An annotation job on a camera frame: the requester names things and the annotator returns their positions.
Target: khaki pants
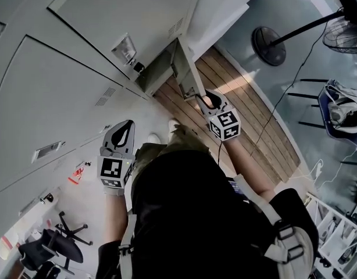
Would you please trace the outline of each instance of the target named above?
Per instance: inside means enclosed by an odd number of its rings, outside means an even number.
[[[136,161],[132,172],[132,197],[134,187],[141,172],[160,155],[170,152],[196,150],[209,153],[209,148],[201,141],[199,136],[187,126],[178,124],[176,130],[172,131],[172,137],[167,145],[144,143],[136,152]]]

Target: fan stand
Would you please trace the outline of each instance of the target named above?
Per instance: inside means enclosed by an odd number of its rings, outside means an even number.
[[[310,24],[307,24],[283,37],[280,37],[271,28],[258,27],[252,33],[252,47],[255,53],[265,63],[272,66],[280,66],[285,61],[286,57],[285,45],[283,43],[284,41],[341,16],[344,16],[343,10],[339,10],[338,12],[311,22]]]

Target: electric fan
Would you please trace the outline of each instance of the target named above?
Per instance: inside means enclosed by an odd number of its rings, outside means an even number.
[[[252,47],[261,60],[272,66],[285,61],[284,41],[316,26],[338,19],[326,28],[323,43],[341,53],[357,53],[357,0],[340,0],[337,12],[301,27],[283,37],[268,27],[258,27],[252,33]]]

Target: wooden floor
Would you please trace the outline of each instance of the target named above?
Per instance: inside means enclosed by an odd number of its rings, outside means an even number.
[[[275,118],[272,117],[267,124],[271,112],[254,89],[214,48],[208,50],[195,64],[204,87],[225,94],[238,110],[241,119],[241,135],[238,139],[247,152],[253,151],[252,157],[275,184],[288,181],[300,164],[299,157]],[[183,101],[174,79],[170,78],[162,85],[155,98],[181,124],[192,128],[213,153],[218,154],[220,141],[208,130],[196,100]],[[265,125],[265,131],[255,148]],[[220,158],[234,170],[223,146]]]

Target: white shoe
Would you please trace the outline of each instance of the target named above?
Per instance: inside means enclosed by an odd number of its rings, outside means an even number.
[[[169,120],[169,122],[168,122],[168,142],[170,142],[172,139],[172,135],[173,135],[172,131],[176,130],[176,125],[180,125],[180,122],[177,121],[176,119]]]
[[[152,144],[161,144],[160,138],[155,133],[150,133],[148,136],[148,142]]]

